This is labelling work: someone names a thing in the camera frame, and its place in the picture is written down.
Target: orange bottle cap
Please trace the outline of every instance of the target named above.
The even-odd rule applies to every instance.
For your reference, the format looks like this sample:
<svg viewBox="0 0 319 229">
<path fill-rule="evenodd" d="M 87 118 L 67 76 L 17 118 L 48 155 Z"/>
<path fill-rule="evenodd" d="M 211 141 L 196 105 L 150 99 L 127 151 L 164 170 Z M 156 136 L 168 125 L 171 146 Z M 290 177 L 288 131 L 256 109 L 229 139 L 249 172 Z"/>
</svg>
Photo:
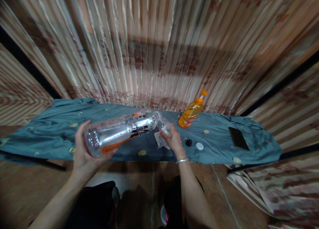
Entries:
<svg viewBox="0 0 319 229">
<path fill-rule="evenodd" d="M 205 89 L 202 89 L 202 92 L 201 92 L 202 96 L 198 97 L 196 100 L 195 100 L 195 103 L 197 104 L 202 104 L 203 101 L 204 101 L 204 96 L 205 95 L 208 95 L 208 91 L 206 91 Z"/>
<path fill-rule="evenodd" d="M 208 91 L 206 91 L 204 88 L 202 88 L 201 94 L 206 96 L 206 95 L 208 95 Z"/>
<path fill-rule="evenodd" d="M 202 104 L 204 101 L 204 99 L 201 99 L 200 97 L 198 97 L 196 100 L 195 100 L 195 103 L 197 104 Z"/>
</svg>

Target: bracelet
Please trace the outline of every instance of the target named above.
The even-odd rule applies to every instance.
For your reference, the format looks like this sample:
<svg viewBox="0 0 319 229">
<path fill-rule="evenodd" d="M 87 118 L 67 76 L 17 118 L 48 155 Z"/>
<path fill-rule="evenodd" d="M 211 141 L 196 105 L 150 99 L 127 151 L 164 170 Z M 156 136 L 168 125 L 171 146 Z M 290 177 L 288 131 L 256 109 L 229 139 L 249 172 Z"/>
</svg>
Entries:
<svg viewBox="0 0 319 229">
<path fill-rule="evenodd" d="M 176 165 L 178 165 L 178 164 L 180 164 L 180 163 L 182 163 L 182 162 L 186 162 L 186 161 L 188 161 L 189 159 L 186 157 L 186 158 L 183 158 L 183 159 L 181 159 L 181 160 L 178 160 L 177 162 L 176 162 Z"/>
</svg>

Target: wrist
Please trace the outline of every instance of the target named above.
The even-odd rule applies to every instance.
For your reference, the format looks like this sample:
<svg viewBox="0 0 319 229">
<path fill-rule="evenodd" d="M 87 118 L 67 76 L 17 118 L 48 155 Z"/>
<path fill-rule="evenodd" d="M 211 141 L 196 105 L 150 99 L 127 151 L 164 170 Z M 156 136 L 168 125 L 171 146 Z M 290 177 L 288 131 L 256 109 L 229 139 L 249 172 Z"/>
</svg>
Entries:
<svg viewBox="0 0 319 229">
<path fill-rule="evenodd" d="M 175 150 L 174 152 L 175 152 L 177 160 L 181 160 L 187 157 L 186 152 L 183 148 Z"/>
<path fill-rule="evenodd" d="M 73 171 L 68 182 L 74 187 L 84 188 L 90 179 L 91 177 L 89 176 Z"/>
</svg>

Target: blue tablecloth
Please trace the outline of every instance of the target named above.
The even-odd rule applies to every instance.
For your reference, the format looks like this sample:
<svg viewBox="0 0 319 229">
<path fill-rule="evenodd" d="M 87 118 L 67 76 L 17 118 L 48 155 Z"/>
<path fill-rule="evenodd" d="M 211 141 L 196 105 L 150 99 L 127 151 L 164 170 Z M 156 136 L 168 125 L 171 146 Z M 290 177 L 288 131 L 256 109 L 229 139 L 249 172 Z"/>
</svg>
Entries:
<svg viewBox="0 0 319 229">
<path fill-rule="evenodd" d="M 44 159 L 73 160 L 70 152 L 75 147 L 74 134 L 81 123 L 93 122 L 132 114 L 138 108 L 118 104 L 99 104 L 92 98 L 56 99 L 52 106 L 12 135 L 2 138 L 0 150 Z M 174 123 L 190 160 L 204 164 L 260 164 L 277 161 L 282 153 L 273 136 L 248 117 L 201 113 L 188 129 L 177 125 L 179 112 L 161 111 Z M 228 127 L 241 130 L 249 152 L 236 148 Z M 157 148 L 154 133 L 142 134 L 122 144 L 111 161 L 167 161 L 174 162 L 172 150 Z M 192 146 L 183 139 L 191 139 Z M 197 142 L 204 149 L 198 150 Z M 146 151 L 145 156 L 138 152 Z"/>
</svg>

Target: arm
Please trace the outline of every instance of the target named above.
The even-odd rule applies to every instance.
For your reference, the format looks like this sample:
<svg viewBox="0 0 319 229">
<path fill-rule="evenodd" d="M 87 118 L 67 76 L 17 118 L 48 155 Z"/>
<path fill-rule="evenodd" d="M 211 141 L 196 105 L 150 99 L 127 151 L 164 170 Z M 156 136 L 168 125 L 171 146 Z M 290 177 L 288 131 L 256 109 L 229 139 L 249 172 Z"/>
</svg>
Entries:
<svg viewBox="0 0 319 229">
<path fill-rule="evenodd" d="M 186 158 L 186 152 L 180 141 L 179 133 L 171 123 L 171 136 L 161 133 L 168 146 L 174 151 L 177 160 Z M 193 174 L 189 161 L 178 165 L 185 214 L 190 228 L 217 228 L 214 215 L 205 194 Z"/>
<path fill-rule="evenodd" d="M 93 158 L 90 155 L 83 136 L 84 128 L 90 123 L 89 120 L 81 124 L 75 134 L 76 151 L 73 157 L 73 171 L 69 180 L 37 216 L 29 227 L 30 229 L 62 228 L 81 190 L 99 167 L 116 153 L 117 149 L 114 149 L 100 158 Z"/>
</svg>

